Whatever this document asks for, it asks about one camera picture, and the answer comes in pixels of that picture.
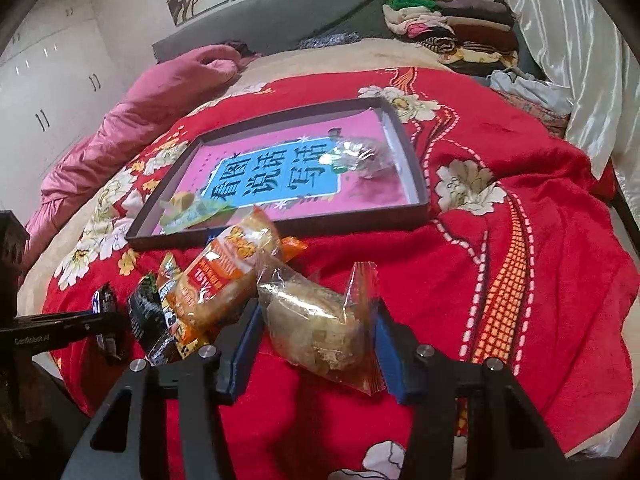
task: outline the screw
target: screw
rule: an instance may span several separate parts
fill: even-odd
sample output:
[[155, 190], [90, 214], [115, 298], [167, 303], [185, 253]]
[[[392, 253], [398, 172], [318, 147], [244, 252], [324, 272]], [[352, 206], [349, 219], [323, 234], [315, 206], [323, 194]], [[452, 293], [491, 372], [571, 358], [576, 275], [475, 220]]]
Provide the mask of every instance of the screw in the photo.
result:
[[504, 363], [497, 357], [489, 357], [484, 364], [493, 372], [499, 372], [504, 368]]
[[139, 372], [140, 370], [144, 370], [146, 367], [146, 359], [135, 359], [130, 362], [129, 370], [132, 372]]
[[415, 350], [415, 352], [420, 356], [420, 357], [431, 357], [432, 355], [434, 355], [436, 353], [436, 350], [433, 346], [431, 345], [420, 345], [418, 346], [418, 348]]
[[218, 349], [213, 345], [204, 345], [198, 349], [198, 355], [203, 359], [213, 357], [216, 352], [218, 352]]

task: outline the tray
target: tray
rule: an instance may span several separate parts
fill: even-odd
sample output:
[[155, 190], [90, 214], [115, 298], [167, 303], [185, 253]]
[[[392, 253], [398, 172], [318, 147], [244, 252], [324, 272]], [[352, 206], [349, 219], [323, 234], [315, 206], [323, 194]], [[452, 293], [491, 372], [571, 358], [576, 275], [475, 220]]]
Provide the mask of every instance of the tray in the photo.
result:
[[[344, 138], [354, 132], [382, 136], [396, 170], [385, 182], [367, 181], [352, 172], [336, 175], [326, 166], [321, 171], [312, 159], [322, 151], [321, 143], [324, 148], [331, 146], [336, 131]], [[237, 182], [235, 189], [230, 182]], [[215, 225], [161, 234], [159, 202], [168, 201], [177, 190], [208, 198], [223, 196], [239, 208], [216, 215]], [[381, 98], [325, 102], [200, 135], [146, 200], [126, 239], [137, 251], [202, 247], [209, 237], [242, 218], [252, 203], [263, 206], [282, 237], [412, 230], [428, 222], [427, 196], [420, 164], [389, 102]]]

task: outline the white wardrobe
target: white wardrobe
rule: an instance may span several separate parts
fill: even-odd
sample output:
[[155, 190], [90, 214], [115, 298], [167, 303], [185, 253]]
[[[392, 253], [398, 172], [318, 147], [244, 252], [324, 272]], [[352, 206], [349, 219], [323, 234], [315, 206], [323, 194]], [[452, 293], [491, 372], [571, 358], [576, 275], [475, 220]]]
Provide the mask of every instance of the white wardrobe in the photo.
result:
[[90, 0], [35, 7], [0, 57], [0, 209], [25, 224], [43, 177], [123, 93]]

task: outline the pink book cover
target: pink book cover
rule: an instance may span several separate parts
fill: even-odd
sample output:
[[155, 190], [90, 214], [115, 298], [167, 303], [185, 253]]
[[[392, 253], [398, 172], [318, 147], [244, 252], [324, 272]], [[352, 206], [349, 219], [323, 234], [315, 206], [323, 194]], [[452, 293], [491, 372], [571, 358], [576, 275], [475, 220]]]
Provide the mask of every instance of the pink book cover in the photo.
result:
[[[338, 138], [369, 137], [387, 143], [374, 110], [306, 124], [225, 144], [202, 146], [194, 155], [175, 192], [225, 200], [238, 208], [231, 218], [210, 226], [233, 224], [255, 205], [272, 220], [303, 218], [408, 204], [398, 172], [365, 179], [347, 171], [336, 173], [319, 164]], [[158, 226], [154, 234], [161, 231]]]

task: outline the white flower print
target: white flower print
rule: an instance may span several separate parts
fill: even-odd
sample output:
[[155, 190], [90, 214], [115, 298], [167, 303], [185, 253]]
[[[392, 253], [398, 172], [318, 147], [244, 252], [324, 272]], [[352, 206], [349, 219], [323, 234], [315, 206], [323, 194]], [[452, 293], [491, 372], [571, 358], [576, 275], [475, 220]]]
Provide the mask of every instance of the white flower print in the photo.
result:
[[358, 90], [358, 97], [383, 97], [396, 109], [400, 120], [408, 123], [411, 119], [431, 121], [436, 117], [434, 110], [440, 110], [437, 101], [421, 101], [418, 94], [405, 94], [395, 86], [380, 88], [367, 86]]
[[187, 148], [188, 143], [189, 141], [185, 140], [177, 146], [165, 148], [164, 150], [157, 152], [155, 156], [151, 157], [146, 162], [145, 171], [143, 171], [142, 174], [149, 176], [154, 174], [160, 168], [172, 165]]
[[98, 257], [105, 260], [111, 257], [113, 251], [126, 247], [125, 236], [143, 204], [142, 195], [134, 189], [122, 202], [126, 215], [118, 218], [118, 212], [112, 203], [106, 200], [98, 202], [92, 218], [82, 231], [80, 241], [56, 269], [56, 278], [62, 274], [58, 280], [60, 290], [75, 285], [76, 281], [87, 273], [89, 264]]
[[98, 206], [94, 212], [95, 221], [111, 219], [117, 215], [112, 206], [129, 192], [138, 179], [138, 176], [131, 174], [131, 171], [130, 168], [119, 171], [100, 190]]
[[110, 258], [113, 251], [124, 249], [127, 245], [125, 236], [144, 205], [144, 199], [137, 189], [134, 189], [122, 202], [122, 207], [127, 212], [123, 218], [117, 219], [111, 224], [111, 229], [100, 238], [100, 259]]
[[283, 210], [287, 208], [288, 203], [289, 203], [289, 200], [280, 200], [279, 202], [276, 202], [273, 206], [276, 209]]
[[353, 478], [398, 480], [403, 461], [404, 448], [391, 440], [385, 440], [367, 449], [362, 460], [362, 466], [366, 471], [340, 469], [331, 473], [327, 480], [353, 480]]
[[76, 281], [87, 273], [89, 264], [98, 257], [99, 249], [94, 238], [81, 238], [53, 274], [55, 278], [60, 277], [58, 280], [60, 290], [75, 285]]
[[225, 99], [229, 99], [230, 97], [237, 97], [239, 95], [246, 94], [257, 94], [262, 91], [262, 89], [267, 86], [268, 83], [256, 83], [251, 86], [247, 86], [245, 88], [241, 88], [236, 90], [235, 92], [231, 92], [229, 95], [223, 95], [222, 97], [218, 97], [217, 99], [213, 99], [213, 101], [209, 101], [207, 103], [201, 104], [198, 106], [193, 112], [191, 112], [187, 117], [191, 117], [192, 115], [197, 114], [198, 112], [203, 111], [205, 108], [211, 108], [212, 106], [217, 105], [220, 101], [224, 101]]
[[[367, 449], [362, 460], [364, 471], [340, 469], [330, 473], [327, 480], [353, 480], [354, 478], [398, 480], [404, 462], [404, 453], [404, 448], [391, 440], [379, 442]], [[466, 437], [457, 436], [453, 441], [453, 460], [451, 463], [453, 472], [459, 472], [465, 464]]]
[[472, 215], [482, 216], [494, 211], [495, 203], [504, 203], [507, 193], [497, 184], [490, 184], [493, 173], [478, 168], [472, 160], [453, 160], [437, 172], [440, 182], [436, 193], [442, 212], [462, 209]]

